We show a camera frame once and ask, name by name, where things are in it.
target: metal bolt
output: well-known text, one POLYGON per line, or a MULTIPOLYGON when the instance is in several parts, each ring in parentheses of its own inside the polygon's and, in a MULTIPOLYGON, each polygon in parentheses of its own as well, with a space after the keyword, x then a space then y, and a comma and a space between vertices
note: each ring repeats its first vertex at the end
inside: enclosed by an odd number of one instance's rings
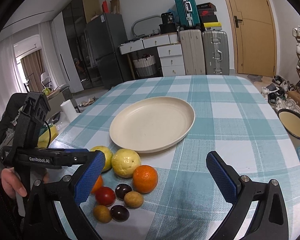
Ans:
POLYGON ((33 184, 33 185, 35 185, 35 186, 39 186, 39 185, 40 185, 40 183, 41 183, 41 180, 37 179, 37 180, 34 182, 34 184, 33 184))
POLYGON ((277 186, 279 183, 278 183, 278 181, 276 180, 276 179, 272 179, 271 180, 271 183, 273 184, 273 185, 275 185, 275 186, 277 186))
POLYGON ((66 176, 63 176, 62 180, 67 182, 71 179, 71 175, 66 175, 66 176))
POLYGON ((242 181, 244 182, 248 182, 250 180, 250 178, 247 175, 242 175, 241 176, 242 181))

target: laundry basket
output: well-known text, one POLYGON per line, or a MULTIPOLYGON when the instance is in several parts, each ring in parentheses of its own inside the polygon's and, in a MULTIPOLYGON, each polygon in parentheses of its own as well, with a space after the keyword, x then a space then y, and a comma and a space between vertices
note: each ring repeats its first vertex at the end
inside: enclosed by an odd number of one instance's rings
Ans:
POLYGON ((133 61, 139 77, 150 78, 158 76, 158 69, 154 56, 143 55, 141 59, 133 61))

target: checkered tablecloth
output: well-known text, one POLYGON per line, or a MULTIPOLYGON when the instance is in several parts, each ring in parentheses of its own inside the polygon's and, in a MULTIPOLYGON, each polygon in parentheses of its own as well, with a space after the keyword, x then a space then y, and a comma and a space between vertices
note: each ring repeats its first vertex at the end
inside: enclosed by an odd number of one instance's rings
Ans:
MULTIPOLYGON (((140 154, 142 164, 154 166, 159 182, 144 195, 141 208, 130 210, 123 223, 98 224, 92 215, 93 195, 81 208, 104 239, 209 239, 231 208, 206 167, 207 153, 216 150, 239 174, 253 181, 277 179, 284 196, 290 239, 300 234, 300 162, 277 115, 250 81, 235 76, 177 76, 129 81, 116 86, 77 117, 50 147, 118 147, 109 127, 125 107, 150 97, 186 100, 196 119, 188 135, 175 147, 140 154)), ((50 176, 61 178, 76 167, 50 176)), ((120 179, 112 170, 103 174, 105 186, 114 189, 120 179)), ((257 203, 250 207, 237 239, 244 236, 257 203)), ((75 239, 62 211, 60 218, 75 239)))

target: hand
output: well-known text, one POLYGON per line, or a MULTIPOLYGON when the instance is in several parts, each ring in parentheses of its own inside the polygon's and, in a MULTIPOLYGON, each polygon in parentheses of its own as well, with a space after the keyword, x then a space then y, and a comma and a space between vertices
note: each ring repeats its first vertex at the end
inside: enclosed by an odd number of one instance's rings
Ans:
MULTIPOLYGON (((44 183, 47 183, 49 181, 49 174, 46 173, 42 180, 44 183)), ((22 197, 27 195, 25 187, 22 185, 18 176, 14 173, 14 168, 2 170, 1 183, 4 191, 10 198, 15 199, 16 192, 22 197)))

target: beige plate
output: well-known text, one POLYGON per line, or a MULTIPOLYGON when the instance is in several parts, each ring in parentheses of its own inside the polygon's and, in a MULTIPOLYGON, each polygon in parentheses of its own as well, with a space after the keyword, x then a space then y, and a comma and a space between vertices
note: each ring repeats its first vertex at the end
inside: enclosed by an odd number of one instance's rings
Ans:
POLYGON ((156 97, 122 110, 110 125, 112 141, 138 153, 167 149, 181 141, 194 124, 191 105, 179 98, 156 97))

